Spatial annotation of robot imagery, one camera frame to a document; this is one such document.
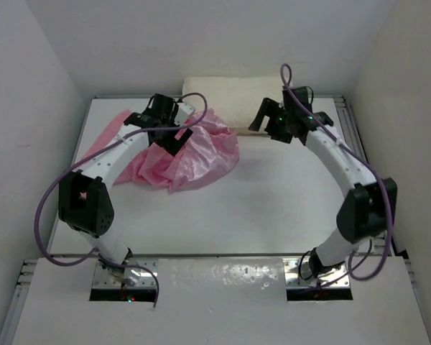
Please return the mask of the cream white pillow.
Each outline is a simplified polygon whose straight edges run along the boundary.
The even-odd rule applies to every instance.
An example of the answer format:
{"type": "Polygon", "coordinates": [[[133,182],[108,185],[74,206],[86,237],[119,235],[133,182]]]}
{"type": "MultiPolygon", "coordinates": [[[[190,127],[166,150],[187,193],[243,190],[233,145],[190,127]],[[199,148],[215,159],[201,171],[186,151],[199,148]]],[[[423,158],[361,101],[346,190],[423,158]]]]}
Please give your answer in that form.
{"type": "Polygon", "coordinates": [[[282,101],[283,83],[279,76],[248,78],[191,76],[184,80],[182,94],[193,92],[205,96],[208,107],[226,125],[242,136],[262,136],[268,119],[264,119],[257,132],[249,130],[264,98],[282,101]]]}

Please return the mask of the aluminium table frame rail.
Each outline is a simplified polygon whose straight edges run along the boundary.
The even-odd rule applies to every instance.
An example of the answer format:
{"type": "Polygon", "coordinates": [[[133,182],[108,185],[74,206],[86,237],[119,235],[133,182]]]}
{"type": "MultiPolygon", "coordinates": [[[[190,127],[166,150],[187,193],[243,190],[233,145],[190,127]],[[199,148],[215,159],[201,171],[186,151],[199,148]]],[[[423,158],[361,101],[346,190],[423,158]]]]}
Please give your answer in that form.
{"type": "MultiPolygon", "coordinates": [[[[333,98],[333,100],[338,113],[338,119],[343,132],[344,140],[360,158],[368,162],[366,151],[363,147],[363,142],[356,124],[356,118],[352,109],[348,105],[347,100],[345,100],[342,96],[336,96],[333,98]]],[[[372,254],[379,256],[383,254],[384,245],[381,243],[382,239],[386,244],[389,245],[389,256],[392,256],[394,254],[394,250],[392,243],[387,241],[386,231],[374,239],[374,248],[372,249],[372,254]]]]}

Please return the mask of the metal base plate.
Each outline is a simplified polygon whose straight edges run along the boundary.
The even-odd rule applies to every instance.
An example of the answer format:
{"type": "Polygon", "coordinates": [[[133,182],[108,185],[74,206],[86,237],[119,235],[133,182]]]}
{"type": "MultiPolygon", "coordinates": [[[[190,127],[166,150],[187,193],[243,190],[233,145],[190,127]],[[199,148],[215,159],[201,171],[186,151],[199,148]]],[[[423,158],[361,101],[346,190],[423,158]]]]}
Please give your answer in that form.
{"type": "Polygon", "coordinates": [[[113,272],[101,262],[97,262],[93,273],[90,301],[153,303],[157,296],[157,284],[152,275],[158,276],[158,259],[133,258],[132,264],[145,267],[150,272],[137,268],[113,272]]]}
{"type": "Polygon", "coordinates": [[[353,300],[346,266],[332,268],[318,279],[310,278],[308,258],[303,259],[299,276],[299,257],[283,259],[287,300],[289,302],[326,302],[353,300]]]}

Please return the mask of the pink satin pillowcase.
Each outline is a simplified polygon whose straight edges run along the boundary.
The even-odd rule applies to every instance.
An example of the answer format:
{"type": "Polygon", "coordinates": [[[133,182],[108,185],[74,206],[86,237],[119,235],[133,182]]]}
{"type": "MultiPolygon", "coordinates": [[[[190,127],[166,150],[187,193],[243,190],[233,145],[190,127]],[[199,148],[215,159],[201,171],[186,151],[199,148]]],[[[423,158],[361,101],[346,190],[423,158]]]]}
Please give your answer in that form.
{"type": "Polygon", "coordinates": [[[167,188],[169,192],[202,188],[227,175],[239,161],[238,138],[214,110],[193,114],[186,123],[200,116],[203,120],[193,126],[190,138],[183,148],[172,156],[157,144],[152,144],[131,159],[117,179],[114,169],[108,166],[107,157],[115,151],[127,151],[122,142],[118,147],[98,156],[103,162],[92,159],[80,167],[90,178],[107,175],[107,186],[122,183],[145,183],[155,188],[167,188]]]}

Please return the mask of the white front cover board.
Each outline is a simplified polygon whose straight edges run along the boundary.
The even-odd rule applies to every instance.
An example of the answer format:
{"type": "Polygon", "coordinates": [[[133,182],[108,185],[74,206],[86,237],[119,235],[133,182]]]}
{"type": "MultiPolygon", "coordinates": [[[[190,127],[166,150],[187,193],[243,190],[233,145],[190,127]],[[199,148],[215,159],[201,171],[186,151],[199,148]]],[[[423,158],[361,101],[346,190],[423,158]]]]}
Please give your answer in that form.
{"type": "Polygon", "coordinates": [[[15,344],[427,344],[404,262],[351,300],[287,299],[278,258],[162,259],[156,303],[90,300],[94,259],[37,263],[15,344]]]}

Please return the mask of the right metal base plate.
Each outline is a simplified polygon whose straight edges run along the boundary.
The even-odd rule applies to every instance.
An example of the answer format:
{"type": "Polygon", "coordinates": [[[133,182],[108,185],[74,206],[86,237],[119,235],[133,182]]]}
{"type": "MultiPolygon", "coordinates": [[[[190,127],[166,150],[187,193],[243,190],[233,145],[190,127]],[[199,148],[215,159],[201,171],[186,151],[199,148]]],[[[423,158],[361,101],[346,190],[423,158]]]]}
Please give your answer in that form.
{"type": "Polygon", "coordinates": [[[310,278],[308,258],[303,259],[299,276],[299,257],[283,259],[287,300],[289,302],[326,302],[353,300],[346,266],[332,268],[318,279],[310,278]]]}

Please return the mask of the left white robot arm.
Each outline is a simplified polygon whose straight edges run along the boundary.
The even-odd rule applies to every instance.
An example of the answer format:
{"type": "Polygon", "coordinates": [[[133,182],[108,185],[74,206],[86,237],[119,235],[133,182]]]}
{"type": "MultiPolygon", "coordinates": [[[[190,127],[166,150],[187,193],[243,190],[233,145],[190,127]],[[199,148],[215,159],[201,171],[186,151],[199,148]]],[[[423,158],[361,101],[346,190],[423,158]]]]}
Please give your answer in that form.
{"type": "Polygon", "coordinates": [[[99,155],[92,155],[59,183],[58,216],[96,248],[106,265],[125,263],[129,248],[113,227],[109,191],[132,160],[152,144],[175,156],[192,135],[185,122],[193,106],[154,94],[143,112],[131,112],[99,155]]]}

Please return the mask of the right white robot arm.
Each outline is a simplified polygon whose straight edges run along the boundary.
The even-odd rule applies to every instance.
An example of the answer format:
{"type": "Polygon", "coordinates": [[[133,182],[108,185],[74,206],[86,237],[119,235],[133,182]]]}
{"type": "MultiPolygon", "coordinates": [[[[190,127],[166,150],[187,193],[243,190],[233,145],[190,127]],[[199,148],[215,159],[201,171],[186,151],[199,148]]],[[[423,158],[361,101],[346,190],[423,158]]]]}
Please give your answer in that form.
{"type": "Polygon", "coordinates": [[[273,140],[300,140],[327,168],[344,197],[335,230],[311,250],[307,261],[307,279],[317,279],[343,264],[362,242],[392,227],[397,184],[391,178],[378,178],[354,155],[333,120],[324,111],[312,110],[306,87],[282,94],[282,102],[262,100],[249,130],[257,132],[264,124],[273,140]]]}

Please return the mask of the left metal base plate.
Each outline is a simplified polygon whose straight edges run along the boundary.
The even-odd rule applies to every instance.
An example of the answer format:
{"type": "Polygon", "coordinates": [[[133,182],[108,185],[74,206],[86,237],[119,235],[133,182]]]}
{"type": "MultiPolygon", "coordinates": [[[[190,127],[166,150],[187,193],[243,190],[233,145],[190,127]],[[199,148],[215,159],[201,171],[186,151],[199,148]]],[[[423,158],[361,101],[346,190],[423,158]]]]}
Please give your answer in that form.
{"type": "Polygon", "coordinates": [[[157,284],[152,275],[158,276],[158,259],[133,258],[132,264],[145,267],[150,272],[137,268],[113,272],[101,262],[97,262],[93,273],[90,301],[153,303],[157,296],[157,284]]]}

